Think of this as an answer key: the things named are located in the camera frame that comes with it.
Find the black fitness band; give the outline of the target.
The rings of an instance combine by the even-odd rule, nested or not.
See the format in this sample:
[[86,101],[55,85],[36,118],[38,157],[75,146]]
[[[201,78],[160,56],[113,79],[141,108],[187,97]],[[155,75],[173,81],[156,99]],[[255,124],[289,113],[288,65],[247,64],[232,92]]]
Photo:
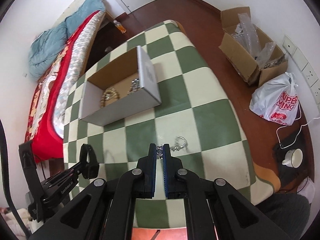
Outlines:
[[95,179],[99,172],[99,163],[93,147],[83,144],[80,149],[81,174],[85,179]]

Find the red floral bedspread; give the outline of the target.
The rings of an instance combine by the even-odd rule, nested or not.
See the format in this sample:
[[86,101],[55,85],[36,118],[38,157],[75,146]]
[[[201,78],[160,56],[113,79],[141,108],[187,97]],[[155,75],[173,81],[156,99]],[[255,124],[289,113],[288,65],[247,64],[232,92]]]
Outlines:
[[57,136],[52,119],[57,94],[66,74],[66,54],[70,44],[71,37],[40,78],[31,101],[25,142],[31,141],[36,163],[63,157],[63,139]]

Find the green white checkered tablecloth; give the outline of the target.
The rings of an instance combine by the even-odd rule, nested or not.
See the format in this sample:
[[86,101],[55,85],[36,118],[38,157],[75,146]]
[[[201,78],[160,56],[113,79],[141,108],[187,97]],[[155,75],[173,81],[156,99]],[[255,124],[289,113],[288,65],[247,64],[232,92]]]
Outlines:
[[[85,81],[104,65],[141,46],[156,71],[162,104],[101,127],[79,119]],[[82,144],[92,145],[100,164],[99,177],[119,178],[147,155],[149,145],[180,146],[172,155],[199,177],[223,178],[253,204],[280,189],[280,180],[253,162],[235,109],[213,71],[182,32],[166,20],[141,32],[103,57],[76,84],[67,101],[63,161],[79,160]]]

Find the white cardboard box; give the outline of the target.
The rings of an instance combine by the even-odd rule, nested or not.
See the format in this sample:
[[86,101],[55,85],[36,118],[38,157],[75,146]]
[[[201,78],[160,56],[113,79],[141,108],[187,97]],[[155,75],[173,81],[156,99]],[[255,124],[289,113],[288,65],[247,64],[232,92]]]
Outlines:
[[85,81],[79,119],[106,126],[161,103],[155,68],[145,50],[137,46]]

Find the white ceramic cup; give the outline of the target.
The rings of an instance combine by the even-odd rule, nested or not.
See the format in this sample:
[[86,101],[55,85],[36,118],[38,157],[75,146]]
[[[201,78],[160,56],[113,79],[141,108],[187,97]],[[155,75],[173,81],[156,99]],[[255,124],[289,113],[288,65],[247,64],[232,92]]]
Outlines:
[[298,168],[302,164],[303,161],[303,152],[301,149],[292,149],[287,151],[285,154],[285,159],[282,161],[282,165]]

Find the white red plastic bag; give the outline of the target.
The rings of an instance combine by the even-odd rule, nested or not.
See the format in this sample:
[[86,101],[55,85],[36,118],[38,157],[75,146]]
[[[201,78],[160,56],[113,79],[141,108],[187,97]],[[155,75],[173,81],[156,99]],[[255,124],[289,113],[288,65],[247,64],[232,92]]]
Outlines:
[[267,121],[291,126],[298,112],[297,87],[294,75],[285,72],[254,91],[249,109]]

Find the black fuzzy clothing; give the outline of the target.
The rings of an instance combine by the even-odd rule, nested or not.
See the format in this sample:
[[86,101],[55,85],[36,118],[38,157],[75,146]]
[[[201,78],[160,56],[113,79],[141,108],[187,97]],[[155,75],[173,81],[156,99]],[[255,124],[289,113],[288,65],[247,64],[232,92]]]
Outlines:
[[300,239],[310,216],[308,199],[296,193],[276,193],[256,207],[291,239]]

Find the brown cardboard box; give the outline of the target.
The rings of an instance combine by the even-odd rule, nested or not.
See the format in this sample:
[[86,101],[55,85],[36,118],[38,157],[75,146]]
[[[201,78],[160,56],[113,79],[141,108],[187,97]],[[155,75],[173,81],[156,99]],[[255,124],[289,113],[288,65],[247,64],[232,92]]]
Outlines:
[[265,82],[287,71],[279,46],[252,23],[249,7],[220,12],[224,31],[220,50],[248,85]]

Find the orange drink bottle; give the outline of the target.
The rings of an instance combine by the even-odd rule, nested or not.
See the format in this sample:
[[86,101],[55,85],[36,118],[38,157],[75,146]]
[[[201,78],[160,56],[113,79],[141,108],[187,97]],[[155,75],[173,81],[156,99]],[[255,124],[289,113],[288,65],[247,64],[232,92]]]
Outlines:
[[127,30],[123,27],[123,25],[120,22],[114,20],[113,23],[122,34],[127,32]]

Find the blue quilt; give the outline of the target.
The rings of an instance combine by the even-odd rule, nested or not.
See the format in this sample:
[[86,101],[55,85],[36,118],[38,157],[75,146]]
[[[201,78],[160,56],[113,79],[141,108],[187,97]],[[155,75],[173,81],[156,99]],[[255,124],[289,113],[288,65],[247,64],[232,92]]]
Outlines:
[[65,22],[44,31],[34,40],[28,55],[29,73],[34,80],[38,80],[52,65],[57,55],[64,49],[67,40]]

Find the clear bubble wrap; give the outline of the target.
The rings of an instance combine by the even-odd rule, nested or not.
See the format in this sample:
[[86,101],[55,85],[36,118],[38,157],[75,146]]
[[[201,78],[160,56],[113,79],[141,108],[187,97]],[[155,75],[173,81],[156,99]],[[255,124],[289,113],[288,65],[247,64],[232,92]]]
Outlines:
[[240,23],[237,24],[232,38],[238,41],[255,59],[259,69],[278,66],[285,61],[285,55],[271,60],[271,55],[276,48],[274,42],[267,42],[264,48],[261,48],[256,27],[251,22],[247,13],[238,14]]

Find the white wall socket strip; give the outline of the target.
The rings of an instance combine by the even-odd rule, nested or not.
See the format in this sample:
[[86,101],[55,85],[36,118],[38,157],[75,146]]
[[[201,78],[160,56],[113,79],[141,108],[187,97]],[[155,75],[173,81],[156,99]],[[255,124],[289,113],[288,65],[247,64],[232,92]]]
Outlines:
[[284,35],[282,46],[292,57],[294,63],[297,65],[300,72],[304,76],[304,79],[306,80],[313,94],[313,98],[317,106],[319,107],[319,77],[316,75],[310,62],[306,59],[302,51],[291,41],[291,39],[287,35]]

